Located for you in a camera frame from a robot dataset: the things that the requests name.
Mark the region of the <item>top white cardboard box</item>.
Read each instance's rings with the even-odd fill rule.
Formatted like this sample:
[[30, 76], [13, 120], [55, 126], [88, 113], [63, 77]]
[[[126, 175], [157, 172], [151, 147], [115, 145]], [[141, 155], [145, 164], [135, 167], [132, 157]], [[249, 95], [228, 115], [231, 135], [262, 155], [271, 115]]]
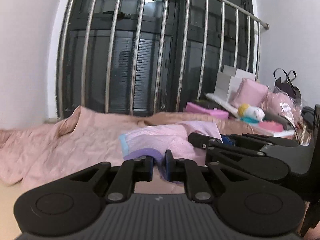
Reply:
[[237, 78], [241, 78], [241, 79], [255, 80], [255, 74], [247, 72], [247, 71], [239, 69], [239, 68], [234, 68], [234, 67], [231, 67], [228, 65], [223, 66], [222, 72], [229, 75], [229, 76], [233, 76], [233, 77], [237, 77]]

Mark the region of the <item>magenta pink storage case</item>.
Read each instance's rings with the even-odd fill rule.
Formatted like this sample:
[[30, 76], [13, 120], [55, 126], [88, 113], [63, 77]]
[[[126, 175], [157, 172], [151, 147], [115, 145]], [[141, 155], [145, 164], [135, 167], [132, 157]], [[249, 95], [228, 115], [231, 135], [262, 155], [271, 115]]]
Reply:
[[229, 118], [229, 113], [227, 111], [216, 109], [216, 108], [207, 109], [192, 102], [188, 102], [186, 104], [186, 107], [184, 107], [183, 111], [187, 113], [198, 113], [198, 114], [210, 115], [222, 120]]

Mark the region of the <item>light pink cushion bag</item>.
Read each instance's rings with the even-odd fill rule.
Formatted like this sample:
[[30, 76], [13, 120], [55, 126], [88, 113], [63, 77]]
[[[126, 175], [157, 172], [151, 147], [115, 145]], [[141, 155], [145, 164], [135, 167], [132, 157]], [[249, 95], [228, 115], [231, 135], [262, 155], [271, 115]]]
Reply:
[[231, 105], [238, 108], [243, 103], [259, 107], [268, 93], [268, 87], [251, 79], [243, 79], [231, 101]]

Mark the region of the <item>pink quilted jacket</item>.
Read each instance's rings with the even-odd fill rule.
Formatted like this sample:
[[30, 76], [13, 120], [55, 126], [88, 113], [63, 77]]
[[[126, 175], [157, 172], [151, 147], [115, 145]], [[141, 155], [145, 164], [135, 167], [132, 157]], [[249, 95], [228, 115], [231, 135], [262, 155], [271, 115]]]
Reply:
[[149, 117], [103, 114], [78, 107], [67, 119], [25, 130], [1, 131], [1, 181], [25, 190], [73, 174], [97, 163], [124, 161], [119, 137], [135, 129], [182, 121], [216, 123], [223, 134], [257, 134], [238, 120], [194, 113], [157, 113]]

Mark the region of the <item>white plastic wrapped board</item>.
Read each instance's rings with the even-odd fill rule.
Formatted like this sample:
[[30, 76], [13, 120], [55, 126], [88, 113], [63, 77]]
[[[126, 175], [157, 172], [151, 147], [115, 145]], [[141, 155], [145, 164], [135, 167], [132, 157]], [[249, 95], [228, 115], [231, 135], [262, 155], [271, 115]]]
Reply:
[[220, 105], [222, 108], [224, 108], [226, 111], [228, 111], [235, 118], [239, 118], [238, 109], [233, 107], [227, 101], [224, 101], [223, 99], [221, 99], [219, 96], [215, 95], [214, 93], [207, 93], [206, 98], [208, 100], [216, 102], [218, 105]]

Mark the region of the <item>yellow white plush toy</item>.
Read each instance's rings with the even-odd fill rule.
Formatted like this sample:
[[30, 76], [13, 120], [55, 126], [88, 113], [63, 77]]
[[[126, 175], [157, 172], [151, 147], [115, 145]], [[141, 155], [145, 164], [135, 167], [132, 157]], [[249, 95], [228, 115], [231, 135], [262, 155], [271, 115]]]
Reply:
[[243, 103], [238, 107], [237, 114], [241, 121], [249, 124], [262, 122], [265, 117], [265, 112], [261, 108], [246, 103]]

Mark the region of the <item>pink blue purple-trimmed garment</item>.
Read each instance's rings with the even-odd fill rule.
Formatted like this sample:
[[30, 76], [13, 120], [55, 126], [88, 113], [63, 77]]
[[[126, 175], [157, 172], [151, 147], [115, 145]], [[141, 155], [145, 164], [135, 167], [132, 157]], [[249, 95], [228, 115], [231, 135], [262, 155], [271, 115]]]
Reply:
[[142, 156], [154, 158], [163, 179], [167, 180], [165, 152], [171, 150], [175, 159], [190, 159], [203, 166], [206, 152], [188, 141], [191, 133], [222, 139], [216, 123], [182, 121], [171, 125], [148, 126], [135, 129], [119, 137], [124, 160]]

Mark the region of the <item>steel window guard railing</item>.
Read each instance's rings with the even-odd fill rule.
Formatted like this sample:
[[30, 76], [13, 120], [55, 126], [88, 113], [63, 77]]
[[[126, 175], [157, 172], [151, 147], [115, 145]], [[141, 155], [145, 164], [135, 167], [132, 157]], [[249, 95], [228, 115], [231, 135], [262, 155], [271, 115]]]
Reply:
[[257, 75], [269, 27], [253, 0], [67, 0], [57, 114], [180, 112], [229, 66]]

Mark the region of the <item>pink item in plastic wrap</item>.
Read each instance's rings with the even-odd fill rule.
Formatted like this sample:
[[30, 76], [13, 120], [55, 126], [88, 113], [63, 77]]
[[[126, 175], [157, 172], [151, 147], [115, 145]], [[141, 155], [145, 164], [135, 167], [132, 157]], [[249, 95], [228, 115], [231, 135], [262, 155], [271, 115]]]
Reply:
[[285, 117], [292, 124], [301, 122], [300, 107], [284, 92], [268, 92], [261, 103], [264, 111]]

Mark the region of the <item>black handbag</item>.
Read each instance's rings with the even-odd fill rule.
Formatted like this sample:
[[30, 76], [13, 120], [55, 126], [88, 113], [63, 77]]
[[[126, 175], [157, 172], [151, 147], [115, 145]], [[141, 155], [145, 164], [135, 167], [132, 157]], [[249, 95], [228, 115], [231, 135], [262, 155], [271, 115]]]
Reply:
[[[281, 77], [276, 77], [276, 72], [278, 70], [281, 70], [285, 74], [284, 81], [281, 80]], [[294, 70], [291, 70], [287, 73], [284, 69], [277, 68], [274, 70], [273, 76], [275, 78], [273, 90], [274, 93], [284, 92], [295, 100], [300, 100], [302, 98], [299, 88], [292, 84], [292, 81], [297, 77], [297, 73]]]

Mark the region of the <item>white cardboard box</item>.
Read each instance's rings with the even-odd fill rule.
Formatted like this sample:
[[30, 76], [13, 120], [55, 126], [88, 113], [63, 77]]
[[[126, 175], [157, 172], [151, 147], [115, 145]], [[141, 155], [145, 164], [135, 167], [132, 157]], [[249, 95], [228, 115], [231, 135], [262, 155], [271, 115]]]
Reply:
[[214, 94], [226, 102], [232, 101], [242, 82], [241, 78], [222, 72], [217, 74]]
[[237, 77], [237, 78], [241, 78], [241, 79], [255, 80], [255, 74], [247, 72], [247, 71], [239, 69], [239, 68], [234, 68], [234, 67], [231, 67], [228, 65], [223, 66], [222, 72], [229, 75], [229, 76], [233, 76], [233, 77]]

